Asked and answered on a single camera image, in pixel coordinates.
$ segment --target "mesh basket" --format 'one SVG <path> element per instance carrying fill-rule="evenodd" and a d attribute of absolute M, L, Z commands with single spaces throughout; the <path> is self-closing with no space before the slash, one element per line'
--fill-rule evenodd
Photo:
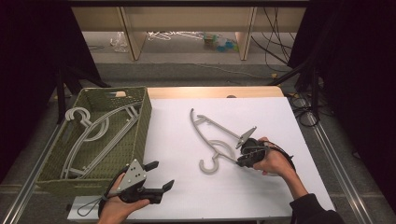
<path fill-rule="evenodd" d="M 105 192 L 115 174 L 137 159 L 143 163 L 146 138 L 151 116 L 151 103 L 147 88 L 98 88 L 83 89 L 73 107 L 84 107 L 90 114 L 91 122 L 95 122 L 104 114 L 121 106 L 141 102 L 138 122 L 125 134 L 104 159 L 83 179 L 61 179 L 61 173 L 72 146 L 84 133 L 85 127 L 79 122 L 81 116 L 75 113 L 75 119 L 65 121 L 58 132 L 36 184 L 44 191 L 56 195 L 84 196 L 99 195 Z M 125 110 L 109 118 L 109 127 L 105 135 L 92 141 L 84 142 L 73 161 L 72 167 L 82 170 L 105 148 L 108 142 L 120 131 L 130 116 Z M 89 137 L 95 135 L 100 125 Z"/>

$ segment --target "aluminum rail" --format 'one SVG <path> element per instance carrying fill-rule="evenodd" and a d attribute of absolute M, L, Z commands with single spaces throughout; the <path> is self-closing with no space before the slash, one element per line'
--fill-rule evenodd
<path fill-rule="evenodd" d="M 308 118 L 311 124 L 315 123 L 316 118 L 314 118 L 312 113 L 309 113 Z M 326 157 L 332 167 L 332 170 L 334 171 L 335 176 L 337 177 L 337 180 L 340 183 L 340 186 L 345 193 L 353 212 L 355 213 L 356 219 L 359 221 L 360 224 L 374 223 L 370 217 L 370 214 L 367 211 L 367 206 L 365 205 L 364 201 L 361 199 L 361 196 L 353 185 L 349 175 L 347 174 L 346 169 L 344 168 L 343 163 L 341 163 L 340 159 L 338 158 L 329 137 L 323 129 L 323 126 L 320 122 L 318 122 L 318 124 L 315 125 L 313 128 L 322 146 L 322 149 L 326 154 Z"/>
<path fill-rule="evenodd" d="M 41 153 L 40 157 L 35 164 L 32 172 L 30 173 L 29 177 L 25 181 L 24 185 L 21 188 L 21 191 L 18 193 L 17 198 L 13 202 L 13 204 L 9 207 L 6 217 L 3 220 L 3 224 L 10 224 L 10 223 L 18 223 L 26 204 L 29 202 L 33 191 L 35 189 L 35 180 L 38 178 L 39 171 L 44 163 L 44 160 L 47 157 L 48 152 L 50 151 L 50 146 L 52 142 L 55 140 L 56 135 L 58 134 L 59 130 L 61 129 L 61 124 L 57 124 L 52 135 L 49 138 L 46 146 L 44 147 L 43 152 Z"/>

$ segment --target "black cable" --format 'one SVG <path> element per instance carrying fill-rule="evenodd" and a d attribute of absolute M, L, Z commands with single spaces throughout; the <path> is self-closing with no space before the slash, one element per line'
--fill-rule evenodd
<path fill-rule="evenodd" d="M 265 158 L 265 151 L 268 149 L 280 152 L 288 160 L 291 167 L 296 170 L 294 163 L 291 160 L 293 156 L 290 156 L 288 153 L 286 153 L 285 150 L 283 150 L 280 146 L 270 141 L 258 141 L 254 138 L 249 138 L 244 143 L 244 145 L 242 145 L 242 157 L 238 158 L 237 164 L 239 166 L 252 167 L 254 163 L 262 161 Z"/>
<path fill-rule="evenodd" d="M 280 43 L 280 47 L 281 47 L 281 49 L 282 49 L 283 55 L 285 56 L 285 59 L 288 60 L 289 54 L 286 52 L 285 48 L 283 48 L 282 40 L 281 40 L 280 34 L 279 34 L 279 26 L 277 25 L 277 12 L 278 12 L 278 8 L 275 7 L 275 21 L 274 21 L 274 24 L 271 22 L 271 19 L 270 19 L 270 17 L 268 16 L 268 13 L 267 13 L 265 7 L 264 7 L 263 9 L 264 9 L 265 16 L 267 17 L 267 20 L 270 22 L 270 26 L 271 26 L 271 29 L 272 29 L 271 37 L 272 37 L 272 34 L 275 34 L 277 40 L 278 40 L 279 43 Z"/>
<path fill-rule="evenodd" d="M 262 32 L 262 36 L 264 36 L 264 38 L 267 39 L 268 41 L 270 41 L 272 44 L 282 46 L 281 44 L 276 43 L 275 41 L 268 39 L 268 37 L 265 36 L 263 32 Z M 283 47 L 284 47 L 284 48 L 287 48 L 287 49 L 291 49 L 291 47 L 289 47 L 289 46 L 287 46 L 287 45 L 283 45 Z"/>
<path fill-rule="evenodd" d="M 295 37 L 294 37 L 291 33 L 289 33 L 289 35 L 291 36 L 291 38 L 293 39 L 293 41 L 296 40 Z"/>
<path fill-rule="evenodd" d="M 283 59 L 277 57 L 273 52 L 268 50 L 268 47 L 265 49 L 262 45 L 260 45 L 252 36 L 251 39 L 259 46 L 259 48 L 263 49 L 265 52 L 271 54 L 274 58 L 280 60 L 283 64 L 288 64 L 286 61 L 284 61 Z"/>
<path fill-rule="evenodd" d="M 285 48 L 284 48 L 284 45 L 282 44 L 282 40 L 281 40 L 281 38 L 280 38 L 279 25 L 277 24 L 277 12 L 278 12 L 278 7 L 275 8 L 275 22 L 274 22 L 274 28 L 276 27 L 276 30 L 277 30 L 276 37 L 277 37 L 277 39 L 279 40 L 280 47 L 282 48 L 282 51 L 283 51 L 283 55 L 285 56 L 286 60 L 288 61 L 289 58 L 290 58 L 290 56 L 289 56 L 289 54 L 286 52 L 286 50 L 285 50 Z"/>
<path fill-rule="evenodd" d="M 271 67 L 271 66 L 268 64 L 268 62 L 267 62 L 267 54 L 265 54 L 265 65 L 266 65 L 269 69 L 271 69 L 271 70 L 273 70 L 273 71 L 276 71 L 276 72 L 283 72 L 283 73 L 289 72 L 289 71 L 277 70 L 277 69 Z"/>
<path fill-rule="evenodd" d="M 116 183 L 116 181 L 117 181 L 117 179 L 119 178 L 119 176 L 120 176 L 121 174 L 125 173 L 127 170 L 128 170 L 128 166 L 122 168 L 122 170 L 120 170 L 120 171 L 116 174 L 116 176 L 111 180 L 109 186 L 107 187 L 106 192 L 102 195 L 102 197 L 97 198 L 97 199 L 93 200 L 93 201 L 90 202 L 90 203 L 86 203 L 86 204 L 82 205 L 82 206 L 77 210 L 77 213 L 78 213 L 81 217 L 85 217 L 85 216 L 87 216 L 87 215 L 93 210 L 93 208 L 94 208 L 97 204 L 99 204 L 98 216 L 100 217 L 100 214 L 101 214 L 101 212 L 102 212 L 103 206 L 105 205 L 105 202 L 106 202 L 108 199 L 112 198 L 112 197 L 118 196 L 118 195 L 113 195 L 113 196 L 111 196 L 111 197 L 107 197 L 108 193 L 110 192 L 110 190 L 111 190 L 111 188 L 113 187 L 114 183 Z M 90 211 L 88 211 L 86 214 L 81 214 L 81 213 L 79 212 L 80 209 L 82 209 L 82 208 L 84 208 L 84 207 L 86 207 L 86 206 L 88 206 L 88 205 L 90 205 L 90 204 L 92 204 L 92 203 L 93 203 L 93 206 L 91 207 Z"/>
<path fill-rule="evenodd" d="M 270 46 L 270 42 L 267 43 L 267 47 L 265 48 L 265 50 L 268 50 L 268 47 L 269 47 L 269 46 Z M 270 66 L 270 64 L 267 62 L 267 51 L 265 51 L 265 53 L 264 53 L 264 61 L 265 61 L 265 64 L 267 65 L 268 68 L 270 68 L 270 69 L 272 69 L 272 70 L 274 70 L 274 71 L 277 71 L 277 72 L 282 72 L 282 71 L 280 71 L 280 70 L 276 70 L 276 69 L 272 68 L 272 67 Z"/>
<path fill-rule="evenodd" d="M 307 101 L 305 98 L 295 98 L 294 96 L 296 95 L 293 94 L 292 96 L 288 96 L 290 97 L 289 102 L 290 105 L 292 107 L 292 111 L 294 113 L 294 117 L 300 122 L 301 125 L 305 126 L 305 127 L 314 127 L 318 124 L 319 122 L 319 117 L 317 117 L 315 114 L 312 113 L 312 107 L 308 105 Z M 303 105 L 298 106 L 295 104 L 295 100 L 303 100 Z M 308 115 L 309 113 L 311 113 L 313 115 L 313 121 L 314 123 L 306 123 L 303 121 L 303 118 L 308 119 Z"/>

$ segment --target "table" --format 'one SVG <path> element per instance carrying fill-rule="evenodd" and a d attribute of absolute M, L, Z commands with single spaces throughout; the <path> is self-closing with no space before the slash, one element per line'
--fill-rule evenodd
<path fill-rule="evenodd" d="M 241 60 L 248 58 L 252 32 L 273 32 L 266 13 L 280 32 L 297 33 L 309 0 L 30 0 L 46 5 L 66 5 L 82 31 L 123 31 L 130 58 L 138 60 L 146 31 L 236 32 Z"/>
<path fill-rule="evenodd" d="M 325 209 L 334 209 L 289 103 L 278 87 L 154 88 L 148 89 L 148 94 L 152 114 L 144 163 L 159 161 L 160 165 L 148 172 L 145 186 L 158 188 L 171 179 L 175 179 L 175 185 L 163 195 L 161 204 L 136 211 L 128 220 L 227 221 L 291 215 L 292 198 L 280 177 L 261 176 L 259 171 L 240 168 L 224 159 L 219 159 L 219 169 L 213 175 L 201 172 L 199 160 L 210 162 L 213 152 L 192 128 L 192 107 L 195 115 L 206 115 L 236 133 L 256 125 L 258 129 L 252 137 L 266 135 L 294 155 L 293 161 L 307 190 L 317 194 Z M 229 95 L 237 98 L 226 98 Z M 203 126 L 201 131 L 211 139 L 236 145 L 230 135 L 213 126 Z M 96 208 L 86 217 L 77 214 L 79 207 L 95 198 L 77 197 L 68 218 L 78 222 L 97 220 Z"/>

